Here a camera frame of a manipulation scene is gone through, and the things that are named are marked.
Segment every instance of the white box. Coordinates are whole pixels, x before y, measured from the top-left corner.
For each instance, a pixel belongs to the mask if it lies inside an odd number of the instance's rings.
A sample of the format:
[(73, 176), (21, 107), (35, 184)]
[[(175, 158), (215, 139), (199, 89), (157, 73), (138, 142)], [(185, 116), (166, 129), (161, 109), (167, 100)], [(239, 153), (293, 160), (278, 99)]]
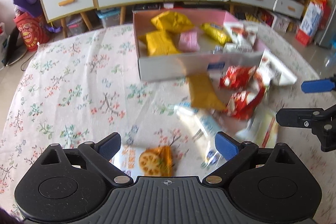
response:
[[(224, 22), (238, 20), (229, 12), (211, 9), (172, 9), (186, 15), (195, 26), (206, 22), (223, 25)], [(162, 13), (160, 10), (135, 11), (133, 14), (134, 37), (138, 58), (138, 68), (142, 81), (168, 80), (207, 71), (224, 70), (229, 66), (259, 66), (263, 51), (267, 48), (259, 39), (254, 44), (256, 52), (224, 53), (210, 52), (181, 53), (167, 56), (147, 56), (147, 47), (138, 37), (154, 31), (151, 19)]]

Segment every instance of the floral tablecloth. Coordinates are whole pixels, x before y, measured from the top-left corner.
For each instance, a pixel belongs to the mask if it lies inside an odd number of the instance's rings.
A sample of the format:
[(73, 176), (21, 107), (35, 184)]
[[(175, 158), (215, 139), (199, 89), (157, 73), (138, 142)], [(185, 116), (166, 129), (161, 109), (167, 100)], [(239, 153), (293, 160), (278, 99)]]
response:
[[(303, 80), (317, 74), (298, 52), (267, 26), (258, 36), (299, 78), (294, 86), (272, 88), (270, 107), (322, 107), (331, 94), (304, 95)], [(50, 143), (77, 147), (119, 132), (123, 143), (142, 147), (171, 145), (177, 175), (204, 176), (188, 130), (168, 107), (189, 100), (185, 79), (142, 83), (138, 76), (133, 26), (123, 25), (40, 45), (24, 73), (0, 138), (0, 206), (19, 216), (14, 190)], [(318, 223), (336, 222), (336, 156), (323, 153), (309, 130), (281, 128), (288, 143), (323, 190)]]

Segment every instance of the snack package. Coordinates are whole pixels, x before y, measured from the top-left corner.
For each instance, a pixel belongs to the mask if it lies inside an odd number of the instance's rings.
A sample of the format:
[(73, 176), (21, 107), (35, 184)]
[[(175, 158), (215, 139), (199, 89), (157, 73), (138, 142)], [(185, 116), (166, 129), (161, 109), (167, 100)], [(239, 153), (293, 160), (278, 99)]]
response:
[(172, 176), (173, 160), (170, 146), (144, 149), (122, 145), (110, 162), (134, 181), (138, 176)]
[(257, 39), (258, 27), (244, 27), (243, 23), (225, 22), (224, 28), (226, 32), (230, 35), (233, 43), (252, 49)]
[(166, 31), (149, 32), (139, 39), (147, 45), (148, 56), (179, 54), (179, 52)]
[(265, 87), (263, 86), (260, 87), (257, 94), (246, 90), (234, 93), (227, 104), (227, 115), (239, 120), (250, 119), (254, 109), (261, 103), (264, 94)]
[(262, 75), (265, 85), (269, 85), (270, 82), (276, 86), (294, 85), (297, 81), (290, 69), (267, 50), (262, 55), (257, 72)]
[(257, 67), (230, 66), (224, 77), (220, 79), (219, 86), (230, 90), (237, 90), (247, 86)]
[(210, 36), (220, 44), (231, 42), (230, 36), (227, 34), (227, 32), (222, 26), (216, 25), (214, 23), (204, 23), (201, 25), (201, 29), (208, 36)]
[(198, 52), (200, 50), (200, 46), (198, 45), (197, 31), (181, 33), (178, 49), (182, 52)]
[(184, 14), (167, 11), (151, 19), (152, 24), (158, 30), (172, 33), (182, 33), (194, 28), (192, 22)]
[(187, 78), (189, 82), (191, 107), (215, 110), (226, 109), (226, 106), (218, 99), (207, 73), (190, 75)]

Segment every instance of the metal screw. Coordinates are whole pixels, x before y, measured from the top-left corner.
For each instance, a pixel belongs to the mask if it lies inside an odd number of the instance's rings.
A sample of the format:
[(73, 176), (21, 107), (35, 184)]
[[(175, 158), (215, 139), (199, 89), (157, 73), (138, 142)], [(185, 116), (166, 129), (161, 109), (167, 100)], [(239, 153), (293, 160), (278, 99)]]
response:
[(332, 128), (333, 128), (333, 126), (330, 125), (330, 124), (326, 124), (326, 125), (324, 126), (324, 129), (325, 129), (325, 130), (331, 130)]
[(208, 176), (205, 181), (210, 184), (218, 184), (222, 182), (222, 178), (219, 176)]
[(131, 179), (127, 176), (117, 176), (114, 178), (114, 182), (118, 184), (125, 184), (129, 182)]

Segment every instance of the tile floor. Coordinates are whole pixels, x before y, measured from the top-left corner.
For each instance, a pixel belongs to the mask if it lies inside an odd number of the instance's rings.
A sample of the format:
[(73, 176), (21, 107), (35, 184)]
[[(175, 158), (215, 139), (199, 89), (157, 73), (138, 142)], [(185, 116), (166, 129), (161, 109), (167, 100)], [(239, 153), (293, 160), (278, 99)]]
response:
[[(328, 56), (329, 51), (311, 45), (309, 47), (302, 46), (294, 39), (294, 35), (286, 33), (283, 37), (295, 47), (298, 52), (307, 60), (307, 62), (315, 69), (315, 71), (321, 76), (321, 78), (330, 77), (333, 72), (336, 71), (336, 65), (333, 67), (325, 68), (324, 60)], [(55, 36), (55, 41), (62, 39), (62, 34)], [(5, 67), (0, 70), (0, 130), (2, 131), (5, 125), (9, 107), (11, 106), (12, 98), (16, 91), (16, 87), (21, 80), (23, 71), (21, 71), (21, 65), (28, 60), (34, 53), (28, 52), (26, 55), (15, 64)], [(25, 69), (28, 66), (29, 61), (23, 66)]]
[[(58, 41), (63, 39), (62, 33), (58, 33), (55, 37), (52, 37), (52, 41)], [(18, 62), (14, 63), (9, 67), (4, 67), (0, 70), (0, 132), (2, 133), (3, 128), (5, 127), (5, 121), (7, 119), (7, 114), (13, 96), (15, 94), (17, 85), (19, 84), (23, 71), (21, 71), (22, 64), (28, 60), (35, 52), (27, 52), (25, 56), (20, 59)], [(22, 66), (22, 69), (25, 70), (28, 66), (30, 60)]]

